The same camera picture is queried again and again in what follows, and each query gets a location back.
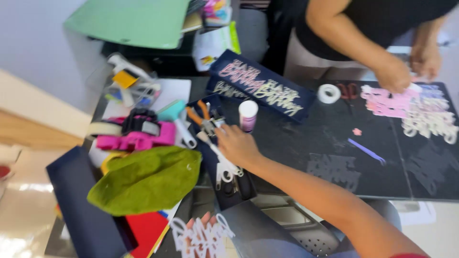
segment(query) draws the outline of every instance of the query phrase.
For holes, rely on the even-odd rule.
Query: red paper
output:
[[[126,219],[139,246],[131,251],[134,258],[148,258],[168,225],[168,220],[158,212],[128,215]]]

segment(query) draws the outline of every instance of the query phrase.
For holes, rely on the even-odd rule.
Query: tape roll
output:
[[[317,98],[325,104],[335,103],[341,97],[341,91],[332,84],[324,84],[319,87]]]
[[[90,123],[86,133],[86,139],[95,140],[98,135],[115,135],[121,136],[121,125],[107,123],[107,122],[94,122]]]

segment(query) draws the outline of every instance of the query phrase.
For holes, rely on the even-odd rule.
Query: white wall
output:
[[[85,87],[101,64],[102,43],[64,31],[85,0],[2,0],[0,68],[92,114],[100,90]]]

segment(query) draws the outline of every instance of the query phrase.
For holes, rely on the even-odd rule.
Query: pliers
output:
[[[186,112],[188,116],[201,127],[201,130],[209,136],[215,136],[215,126],[210,122],[209,110],[207,109],[206,104],[202,100],[198,101],[198,106],[202,110],[202,115],[204,118],[201,118],[194,108],[186,107]]]

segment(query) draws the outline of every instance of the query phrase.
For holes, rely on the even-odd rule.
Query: paper cake topper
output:
[[[213,226],[207,223],[206,227],[197,218],[191,229],[179,218],[171,220],[170,227],[174,236],[175,249],[182,253],[182,258],[210,258],[226,257],[223,237],[234,237],[226,219],[221,214],[216,215],[217,223]]]

